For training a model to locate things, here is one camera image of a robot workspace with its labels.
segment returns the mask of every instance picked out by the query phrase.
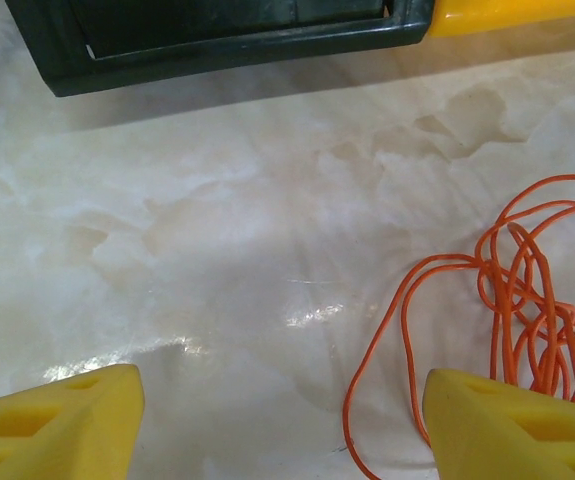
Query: orange wire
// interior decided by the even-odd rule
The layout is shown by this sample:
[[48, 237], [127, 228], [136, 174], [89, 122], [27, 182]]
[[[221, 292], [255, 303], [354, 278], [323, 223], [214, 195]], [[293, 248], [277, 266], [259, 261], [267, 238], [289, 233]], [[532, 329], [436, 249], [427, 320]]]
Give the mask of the orange wire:
[[[478, 294], [482, 302], [493, 312], [491, 356], [489, 376], [496, 379], [498, 349], [501, 351], [502, 372], [506, 383], [518, 386], [518, 371], [523, 352], [527, 350], [528, 365], [533, 375], [531, 390], [555, 396], [562, 379], [561, 397], [575, 402], [575, 307], [557, 301], [554, 295], [551, 272], [547, 258], [536, 244], [536, 237], [554, 223], [575, 214], [575, 201], [556, 200], [536, 207], [512, 213], [516, 205], [525, 197], [552, 183], [575, 181], [575, 175], [558, 175], [541, 180], [517, 195], [503, 209], [494, 225], [476, 243], [473, 255], [459, 253], [432, 255], [420, 261], [405, 276], [372, 339], [360, 366], [352, 378], [343, 404], [343, 433], [347, 449], [358, 468], [367, 478], [379, 480], [362, 461], [351, 436], [350, 410], [356, 387], [369, 365], [371, 357], [400, 306], [400, 329], [405, 347], [411, 410], [416, 427], [429, 445], [429, 435], [425, 429], [418, 393], [416, 390], [416, 370], [407, 321], [409, 304], [414, 293], [429, 277], [454, 270], [478, 270]], [[530, 215], [552, 208], [563, 208], [528, 231], [518, 223]], [[509, 268], [501, 265], [498, 257], [498, 236], [506, 229], [513, 238], [518, 251]], [[489, 250], [489, 258], [483, 254]], [[542, 293], [533, 285], [540, 278]], [[489, 295], [486, 285], [492, 289]], [[540, 313], [533, 319], [523, 312], [528, 305], [535, 305]], [[514, 319], [524, 330], [514, 342], [512, 329]], [[537, 355], [538, 342], [544, 342], [544, 349]], [[567, 351], [571, 360], [571, 370], [567, 365]]]

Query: dark green plastic object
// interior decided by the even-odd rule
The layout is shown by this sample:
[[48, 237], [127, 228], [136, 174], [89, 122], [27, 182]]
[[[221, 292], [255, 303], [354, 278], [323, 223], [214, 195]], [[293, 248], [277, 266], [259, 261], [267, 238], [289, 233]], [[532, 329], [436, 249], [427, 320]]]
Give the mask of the dark green plastic object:
[[241, 65], [409, 45], [434, 0], [7, 0], [59, 97]]

